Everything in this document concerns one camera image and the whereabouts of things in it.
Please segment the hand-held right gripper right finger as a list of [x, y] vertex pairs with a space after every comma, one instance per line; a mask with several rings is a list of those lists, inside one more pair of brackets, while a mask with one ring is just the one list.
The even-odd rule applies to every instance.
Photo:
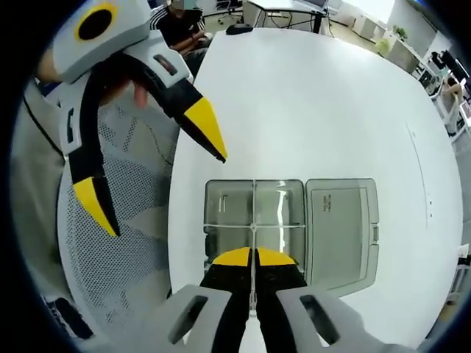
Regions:
[[[293, 258], [271, 249], [255, 250], [256, 313], [268, 352], [296, 352], [293, 330], [277, 292], [306, 285]], [[318, 301], [302, 296], [300, 302], [321, 337], [329, 344], [337, 342], [340, 334]]]

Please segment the person's left hand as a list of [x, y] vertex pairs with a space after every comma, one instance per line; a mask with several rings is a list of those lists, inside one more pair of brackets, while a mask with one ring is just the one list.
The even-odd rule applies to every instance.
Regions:
[[120, 96], [130, 85], [133, 86], [133, 101], [135, 106], [144, 108], [148, 102], [148, 92], [138, 82], [130, 79], [124, 70], [124, 64], [113, 60], [105, 61], [93, 70], [102, 87], [99, 90], [99, 106], [111, 103]]

